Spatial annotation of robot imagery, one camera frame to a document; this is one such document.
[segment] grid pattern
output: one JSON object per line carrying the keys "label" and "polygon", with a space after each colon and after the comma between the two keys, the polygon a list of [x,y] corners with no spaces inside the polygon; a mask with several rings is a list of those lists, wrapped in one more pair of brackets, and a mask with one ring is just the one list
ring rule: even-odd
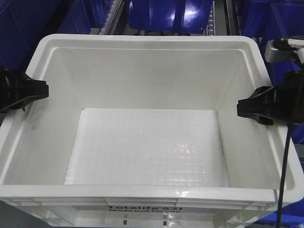
{"label": "grid pattern", "polygon": [[84,109],[65,184],[228,187],[217,114]]}

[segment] blue crate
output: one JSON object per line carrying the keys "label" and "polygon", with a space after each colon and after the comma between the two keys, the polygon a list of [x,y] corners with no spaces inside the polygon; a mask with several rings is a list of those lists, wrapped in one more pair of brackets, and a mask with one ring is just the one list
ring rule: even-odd
{"label": "blue crate", "polygon": [[29,46],[9,9],[10,2],[0,2],[0,66],[18,69]]}
{"label": "blue crate", "polygon": [[[265,225],[276,225],[276,213],[272,213],[258,221]],[[304,223],[304,217],[282,214],[281,225],[289,228],[294,228]]]}
{"label": "blue crate", "polygon": [[12,0],[9,9],[28,45],[32,47],[61,0]]}
{"label": "blue crate", "polygon": [[304,3],[304,0],[239,0],[239,26],[243,36],[264,35],[270,16],[270,4],[273,2]]}
{"label": "blue crate", "polygon": [[202,34],[213,0],[126,0],[130,28]]}
{"label": "blue crate", "polygon": [[293,132],[292,138],[293,138],[294,143],[304,144],[304,125],[294,127],[294,132]]}
{"label": "blue crate", "polygon": [[91,25],[84,0],[75,0],[57,33],[89,34]]}
{"label": "blue crate", "polygon": [[104,5],[106,9],[110,10],[111,9],[111,0],[104,0]]}
{"label": "blue crate", "polygon": [[92,28],[102,28],[106,20],[103,0],[85,0],[87,14]]}
{"label": "blue crate", "polygon": [[272,3],[270,18],[261,45],[276,38],[304,34],[304,3]]}
{"label": "blue crate", "polygon": [[0,1],[1,66],[19,69],[60,1]]}

